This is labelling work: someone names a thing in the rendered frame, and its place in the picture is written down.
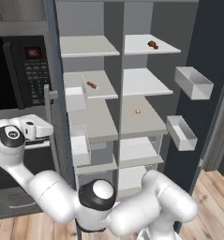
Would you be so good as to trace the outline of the dark grey fridge door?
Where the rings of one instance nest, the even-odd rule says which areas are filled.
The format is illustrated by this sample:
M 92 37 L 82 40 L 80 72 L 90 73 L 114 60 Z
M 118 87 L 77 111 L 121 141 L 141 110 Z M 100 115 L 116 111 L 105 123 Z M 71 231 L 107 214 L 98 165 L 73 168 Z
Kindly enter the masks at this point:
M 200 160 L 206 152 L 224 96 L 224 0 L 200 0 L 187 57 L 214 84 L 208 100 L 190 100 L 182 93 L 176 113 L 183 116 L 198 138 L 191 152 L 180 152 L 170 144 L 164 173 L 187 193 L 195 187 Z

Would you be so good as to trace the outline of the grey wood cupboard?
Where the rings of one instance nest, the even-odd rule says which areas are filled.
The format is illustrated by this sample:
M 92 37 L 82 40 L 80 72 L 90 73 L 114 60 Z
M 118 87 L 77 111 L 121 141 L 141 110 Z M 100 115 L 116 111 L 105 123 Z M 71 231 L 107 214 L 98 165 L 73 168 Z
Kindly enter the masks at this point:
M 0 36 L 47 32 L 44 0 L 0 0 Z

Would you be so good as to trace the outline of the white freezer shelf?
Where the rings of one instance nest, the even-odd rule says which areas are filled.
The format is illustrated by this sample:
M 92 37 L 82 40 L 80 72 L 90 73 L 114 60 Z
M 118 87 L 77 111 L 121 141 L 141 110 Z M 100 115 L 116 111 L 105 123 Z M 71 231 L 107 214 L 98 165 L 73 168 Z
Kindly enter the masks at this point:
M 104 70 L 84 71 L 84 72 L 67 72 L 64 74 L 65 81 L 71 81 L 83 77 L 84 81 L 91 82 L 97 86 L 96 89 L 86 84 L 85 89 L 90 99 L 104 98 L 115 99 L 118 98 L 112 84 Z
M 118 132 L 104 99 L 89 99 L 86 110 L 69 112 L 68 119 L 72 126 L 85 126 L 90 143 L 118 139 Z
M 63 58 L 120 54 L 105 36 L 60 37 L 60 49 Z

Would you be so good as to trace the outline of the white freezer door bin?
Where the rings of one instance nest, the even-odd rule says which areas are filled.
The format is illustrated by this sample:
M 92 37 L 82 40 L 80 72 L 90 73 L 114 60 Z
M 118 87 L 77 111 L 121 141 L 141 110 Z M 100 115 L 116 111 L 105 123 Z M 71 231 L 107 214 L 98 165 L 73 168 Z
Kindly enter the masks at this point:
M 65 73 L 64 87 L 67 111 L 85 110 L 87 108 L 88 96 L 83 75 L 81 73 Z
M 76 167 L 89 165 L 91 149 L 85 126 L 74 126 L 69 130 L 73 165 Z

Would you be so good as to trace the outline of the white fridge shelf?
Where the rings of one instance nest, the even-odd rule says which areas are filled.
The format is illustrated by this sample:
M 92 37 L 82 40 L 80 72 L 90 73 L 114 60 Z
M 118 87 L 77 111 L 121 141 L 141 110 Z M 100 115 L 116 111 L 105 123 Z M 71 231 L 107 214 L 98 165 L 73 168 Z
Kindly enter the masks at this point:
M 124 70 L 123 95 L 128 96 L 163 96 L 171 95 L 170 90 L 148 68 Z
M 143 96 L 123 97 L 121 115 L 121 138 L 139 138 L 165 135 L 166 125 Z
M 148 45 L 151 40 L 157 44 L 156 50 Z M 125 55 L 180 52 L 179 49 L 152 35 L 125 35 Z

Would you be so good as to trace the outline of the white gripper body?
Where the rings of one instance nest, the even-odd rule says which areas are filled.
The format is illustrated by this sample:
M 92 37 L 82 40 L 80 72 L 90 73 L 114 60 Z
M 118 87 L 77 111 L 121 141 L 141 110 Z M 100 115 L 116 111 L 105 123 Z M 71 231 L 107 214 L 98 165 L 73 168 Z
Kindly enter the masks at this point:
M 26 139 L 43 138 L 53 134 L 53 126 L 34 114 L 23 116 L 20 122 Z

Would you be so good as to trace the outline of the white fridge drawer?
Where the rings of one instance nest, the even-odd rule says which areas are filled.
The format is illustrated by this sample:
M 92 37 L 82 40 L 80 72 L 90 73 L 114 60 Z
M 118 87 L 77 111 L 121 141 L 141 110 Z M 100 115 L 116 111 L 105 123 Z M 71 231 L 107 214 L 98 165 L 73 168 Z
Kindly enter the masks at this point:
M 125 198 L 138 193 L 142 188 L 142 177 L 146 174 L 144 166 L 119 170 L 118 197 Z
M 119 167 L 128 168 L 163 162 L 160 156 L 162 136 L 123 139 L 120 141 Z

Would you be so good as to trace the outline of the black microwave oven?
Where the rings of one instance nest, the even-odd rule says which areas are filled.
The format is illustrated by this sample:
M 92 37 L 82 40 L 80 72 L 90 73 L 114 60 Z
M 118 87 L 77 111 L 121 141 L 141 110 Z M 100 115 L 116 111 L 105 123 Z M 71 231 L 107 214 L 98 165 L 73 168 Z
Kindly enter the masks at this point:
M 44 85 L 52 87 L 44 37 L 0 37 L 0 110 L 19 109 L 3 51 L 5 42 L 11 43 L 25 108 L 44 105 Z

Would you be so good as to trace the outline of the white fridge door bin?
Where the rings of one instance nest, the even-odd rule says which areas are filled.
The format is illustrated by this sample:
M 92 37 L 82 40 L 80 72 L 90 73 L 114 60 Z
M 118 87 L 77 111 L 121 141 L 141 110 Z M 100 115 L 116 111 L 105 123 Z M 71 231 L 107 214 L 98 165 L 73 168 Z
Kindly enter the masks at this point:
M 177 67 L 174 80 L 191 100 L 208 100 L 214 84 L 194 67 Z
M 181 115 L 168 116 L 166 127 L 179 151 L 195 150 L 198 139 Z

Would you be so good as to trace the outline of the dark wood cupboard run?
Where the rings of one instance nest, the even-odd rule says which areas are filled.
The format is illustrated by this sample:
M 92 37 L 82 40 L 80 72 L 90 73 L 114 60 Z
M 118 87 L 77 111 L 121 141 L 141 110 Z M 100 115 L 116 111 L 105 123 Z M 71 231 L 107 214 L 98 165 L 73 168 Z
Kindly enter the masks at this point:
M 203 168 L 207 171 L 219 171 L 224 175 L 224 110 L 219 119 L 216 134 L 207 152 Z

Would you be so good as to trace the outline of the grey freezer door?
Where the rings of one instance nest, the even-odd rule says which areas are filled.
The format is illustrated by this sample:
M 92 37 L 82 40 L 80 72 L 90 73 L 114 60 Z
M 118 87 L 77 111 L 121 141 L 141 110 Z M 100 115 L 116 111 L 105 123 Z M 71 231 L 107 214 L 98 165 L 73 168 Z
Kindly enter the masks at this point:
M 58 21 L 55 0 L 44 0 L 46 22 L 48 25 L 50 71 L 52 74 L 52 90 L 57 92 L 54 101 L 53 118 L 56 121 L 55 139 L 60 161 L 62 176 L 73 187 L 76 188 L 75 173 L 72 163 L 69 127 L 65 103 L 65 92 L 63 83 L 63 66 L 59 43 Z

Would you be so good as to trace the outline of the grey side-by-side fridge cabinet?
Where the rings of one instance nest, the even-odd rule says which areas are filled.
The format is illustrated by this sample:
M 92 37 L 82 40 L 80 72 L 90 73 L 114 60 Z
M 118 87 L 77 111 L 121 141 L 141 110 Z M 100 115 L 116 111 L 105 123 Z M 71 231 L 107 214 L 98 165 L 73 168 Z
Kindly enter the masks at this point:
M 123 140 L 121 115 L 124 70 L 148 68 L 172 90 L 172 94 L 143 97 L 148 100 L 165 125 L 168 116 L 178 115 L 176 110 L 179 97 L 184 92 L 174 80 L 175 69 L 188 67 L 187 55 L 197 6 L 196 0 L 57 0 L 59 40 L 60 37 L 105 36 L 120 53 L 113 56 L 72 58 L 63 58 L 61 55 L 64 74 L 104 70 L 118 95 L 115 99 L 99 98 L 105 100 L 118 132 L 118 139 L 112 141 L 117 169 L 75 173 L 78 186 L 96 178 L 104 178 L 115 186 L 118 200 L 125 199 L 118 197 L 119 170 L 124 169 L 119 167 L 120 141 Z M 181 52 L 125 55 L 125 35 L 152 35 Z M 156 166 L 142 165 L 147 172 L 158 170 L 164 173 L 169 147 L 174 142 L 169 131 L 160 136 L 162 143 L 159 154 L 163 162 Z

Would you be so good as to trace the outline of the dark brown meat piece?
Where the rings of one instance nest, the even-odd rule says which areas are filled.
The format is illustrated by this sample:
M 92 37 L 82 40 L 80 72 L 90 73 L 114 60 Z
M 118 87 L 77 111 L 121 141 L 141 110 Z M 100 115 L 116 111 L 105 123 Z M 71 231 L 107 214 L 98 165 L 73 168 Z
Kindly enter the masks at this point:
M 149 42 L 147 43 L 147 45 L 148 45 L 149 47 L 154 48 L 155 50 L 158 49 L 157 44 L 156 44 L 153 40 L 149 41 Z

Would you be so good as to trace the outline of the dark grey oven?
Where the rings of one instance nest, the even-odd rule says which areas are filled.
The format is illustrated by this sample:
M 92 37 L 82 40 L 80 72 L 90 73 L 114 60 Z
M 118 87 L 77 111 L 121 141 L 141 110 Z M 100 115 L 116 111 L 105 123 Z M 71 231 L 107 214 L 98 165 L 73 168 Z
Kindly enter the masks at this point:
M 50 136 L 26 139 L 21 118 L 0 119 L 0 219 L 38 212 L 36 201 L 25 192 L 26 182 L 37 173 L 55 169 Z M 43 141 L 50 146 L 25 149 L 28 142 Z

